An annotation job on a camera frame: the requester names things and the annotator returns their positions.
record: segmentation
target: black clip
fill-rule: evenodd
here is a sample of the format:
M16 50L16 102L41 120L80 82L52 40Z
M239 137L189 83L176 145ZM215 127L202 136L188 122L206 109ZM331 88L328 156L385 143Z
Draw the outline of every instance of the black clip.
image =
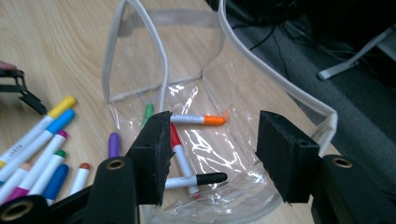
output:
M27 90L24 73L21 70L2 70L0 69L0 77L12 77L15 79L15 85L0 85L0 91L19 92L22 94L20 99L27 105L37 111L40 115L47 114L47 108L41 104L41 100Z

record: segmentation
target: purple marker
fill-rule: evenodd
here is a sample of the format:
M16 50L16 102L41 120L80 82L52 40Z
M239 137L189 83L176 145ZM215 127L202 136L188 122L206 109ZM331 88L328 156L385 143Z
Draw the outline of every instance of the purple marker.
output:
M112 133L108 138L108 157L118 157L120 155L120 137L117 133Z

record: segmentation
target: blue marker cap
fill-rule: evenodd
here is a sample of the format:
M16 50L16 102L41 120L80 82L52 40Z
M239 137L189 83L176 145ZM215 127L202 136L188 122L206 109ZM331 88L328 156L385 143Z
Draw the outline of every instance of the blue marker cap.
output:
M74 116L75 111L73 109L65 110L59 118L57 118L47 127L47 131L56 134L57 132L62 130L68 123L70 123Z
M46 199L55 200L61 190L64 181L66 180L67 174L69 173L69 166L62 164L56 168L55 173L50 179L48 185L44 189L43 196Z

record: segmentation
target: blue marker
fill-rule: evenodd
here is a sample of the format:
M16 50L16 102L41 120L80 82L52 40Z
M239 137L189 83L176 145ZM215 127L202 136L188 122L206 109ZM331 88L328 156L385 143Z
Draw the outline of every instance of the blue marker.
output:
M55 201L68 173L69 167L66 164L62 164L56 169L43 192L43 196L47 199L48 205L52 205L53 201Z
M29 146L25 148L17 158L8 163L3 169L0 170L0 185L4 182L20 167L21 164L28 161L34 156L37 151L42 148L53 135L62 130L70 121L74 118L75 111L68 109L62 113L62 115L53 121L47 129L41 133Z

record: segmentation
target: purple marker cap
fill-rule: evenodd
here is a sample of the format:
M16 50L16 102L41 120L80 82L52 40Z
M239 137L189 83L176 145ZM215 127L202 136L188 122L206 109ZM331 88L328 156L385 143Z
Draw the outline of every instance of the purple marker cap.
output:
M117 133L112 133L108 138L108 157L118 157L120 155L120 137Z
M57 132L57 134L59 134L60 136L67 138L67 132L65 132L64 130L60 130L59 132Z

